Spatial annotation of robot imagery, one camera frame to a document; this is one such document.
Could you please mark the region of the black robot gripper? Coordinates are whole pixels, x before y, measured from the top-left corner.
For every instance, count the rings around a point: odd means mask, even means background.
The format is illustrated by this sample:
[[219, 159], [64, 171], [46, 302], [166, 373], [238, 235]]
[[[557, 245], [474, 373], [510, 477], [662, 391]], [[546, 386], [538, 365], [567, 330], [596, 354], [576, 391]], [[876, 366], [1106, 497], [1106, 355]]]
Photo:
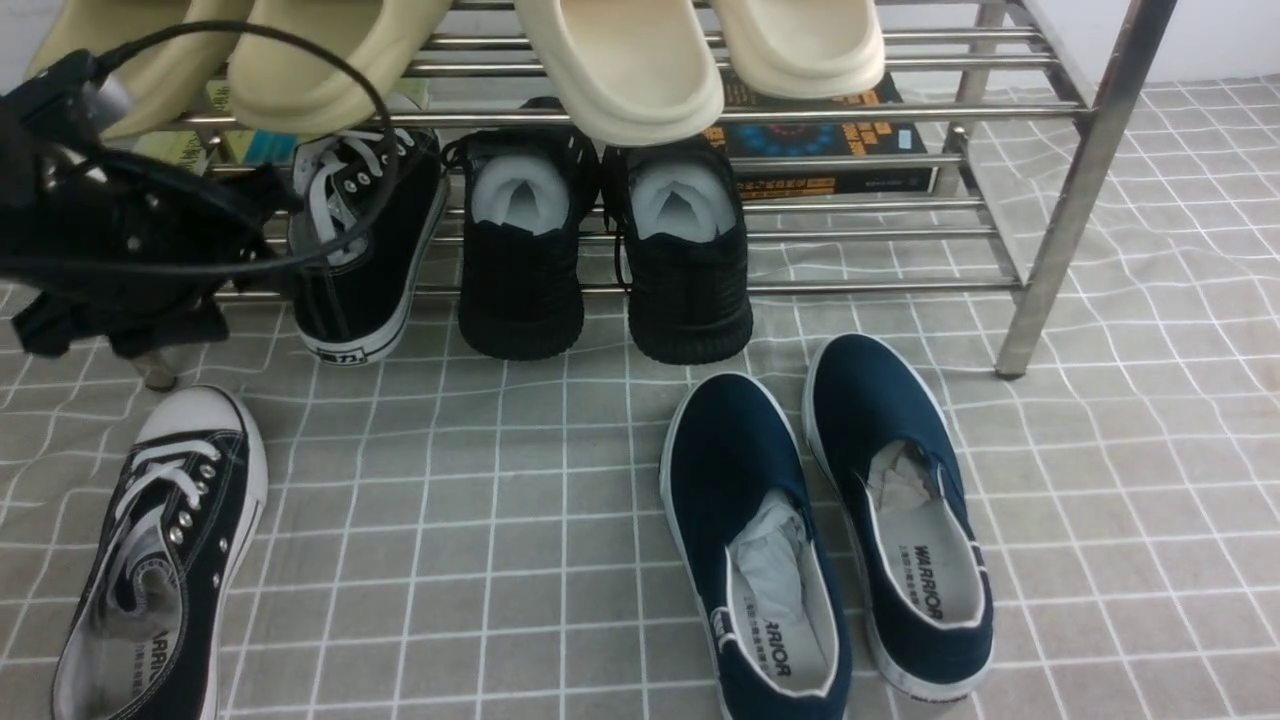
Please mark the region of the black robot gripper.
[[102, 337], [138, 359], [227, 340], [218, 291], [274, 259], [266, 223], [301, 206], [275, 167], [206, 178], [105, 145], [127, 102], [86, 50], [3, 96], [3, 278], [36, 292], [12, 319], [26, 354]]

